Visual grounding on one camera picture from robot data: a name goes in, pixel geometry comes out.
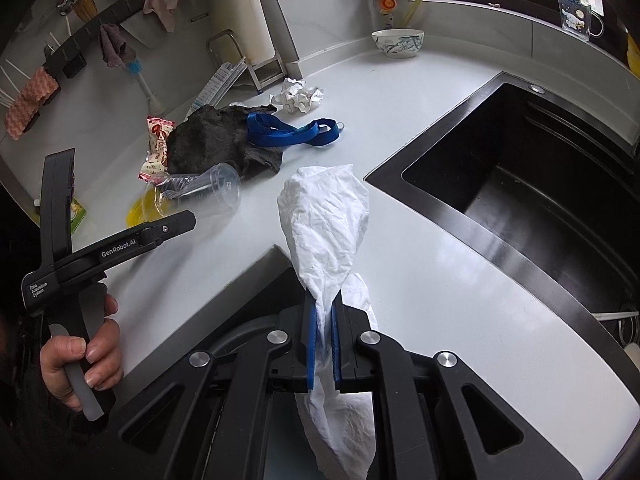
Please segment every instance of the human hand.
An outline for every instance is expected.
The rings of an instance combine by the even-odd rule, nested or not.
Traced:
[[[104,300],[105,316],[117,311],[118,302],[111,294],[107,294]],[[124,374],[119,339],[120,327],[113,319],[104,320],[89,344],[85,344],[81,337],[57,335],[49,339],[40,350],[40,370],[47,390],[65,406],[81,412],[82,404],[66,378],[65,364],[86,357],[93,364],[84,375],[86,383],[98,391],[113,388]]]

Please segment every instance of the kitchen sink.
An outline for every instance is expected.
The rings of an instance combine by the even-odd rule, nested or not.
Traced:
[[[589,314],[640,306],[635,163],[633,147],[580,108],[501,74],[366,180],[511,276],[616,373],[637,376],[614,340],[638,324],[603,327]]]

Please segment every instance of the sink rim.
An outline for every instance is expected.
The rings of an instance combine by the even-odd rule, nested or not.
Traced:
[[[627,387],[636,402],[640,404],[638,369],[626,355],[624,349],[578,300],[526,256],[523,256],[497,235],[464,213],[402,178],[404,170],[421,158],[504,84],[517,86],[538,98],[542,97],[564,108],[596,128],[625,153],[632,156],[634,149],[632,145],[626,143],[608,126],[584,110],[546,89],[546,93],[540,95],[531,90],[529,81],[501,72],[371,171],[364,180],[433,221],[540,300],[598,353]]]

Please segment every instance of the plastic cup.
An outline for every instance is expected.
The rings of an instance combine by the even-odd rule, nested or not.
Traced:
[[[240,205],[240,176],[228,164],[203,174],[156,173],[146,184],[142,200],[145,221],[190,210],[196,218],[235,212]]]

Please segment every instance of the glass mug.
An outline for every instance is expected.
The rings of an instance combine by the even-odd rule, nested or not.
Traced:
[[[600,16],[591,11],[590,4],[585,4],[581,0],[558,0],[558,5],[560,7],[562,30],[583,41],[602,36],[604,24]],[[598,34],[591,33],[592,16],[600,22],[600,32]]]

